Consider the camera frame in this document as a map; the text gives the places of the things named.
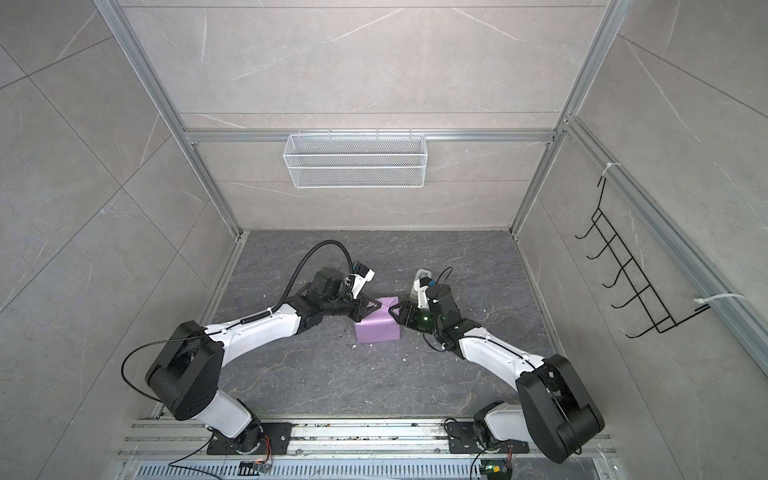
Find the pink wrapping paper sheet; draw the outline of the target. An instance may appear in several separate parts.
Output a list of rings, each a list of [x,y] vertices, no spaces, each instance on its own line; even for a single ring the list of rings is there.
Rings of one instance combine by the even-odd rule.
[[[397,297],[380,298],[381,307],[354,325],[358,343],[381,343],[398,341],[401,338],[401,326],[389,312],[397,305]]]

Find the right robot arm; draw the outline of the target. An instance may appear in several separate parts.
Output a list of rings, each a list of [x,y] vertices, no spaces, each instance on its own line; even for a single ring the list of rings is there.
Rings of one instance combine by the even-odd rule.
[[[473,435],[483,449],[508,441],[533,444],[562,463],[605,428],[602,413],[571,362],[560,354],[528,353],[463,316],[447,284],[429,281],[415,301],[388,308],[400,325],[430,334],[440,349],[477,364],[514,389],[519,405],[496,401],[473,417]]]

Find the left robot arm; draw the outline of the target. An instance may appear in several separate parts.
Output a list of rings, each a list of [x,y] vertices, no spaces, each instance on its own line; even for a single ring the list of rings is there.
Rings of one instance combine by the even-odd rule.
[[[221,369],[234,359],[275,340],[303,333],[326,316],[359,322],[381,308],[362,293],[375,272],[361,263],[344,277],[323,268],[280,306],[254,317],[201,326],[187,321],[176,328],[145,381],[178,421],[197,420],[240,454],[261,446],[261,422],[245,404],[219,388]]]

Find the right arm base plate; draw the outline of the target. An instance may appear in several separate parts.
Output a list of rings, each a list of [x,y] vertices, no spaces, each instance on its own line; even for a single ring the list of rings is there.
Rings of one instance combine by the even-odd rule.
[[[487,427],[475,421],[458,421],[449,417],[442,422],[443,430],[448,439],[448,449],[451,454],[476,454],[485,452],[501,452],[512,454],[527,454],[529,444],[520,440],[498,440],[493,437]]]

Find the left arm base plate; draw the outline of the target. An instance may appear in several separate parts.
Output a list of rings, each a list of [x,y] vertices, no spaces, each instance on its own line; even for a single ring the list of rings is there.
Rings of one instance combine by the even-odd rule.
[[[258,427],[248,427],[234,439],[214,430],[207,446],[208,455],[285,455],[290,443],[293,424],[267,422]]]

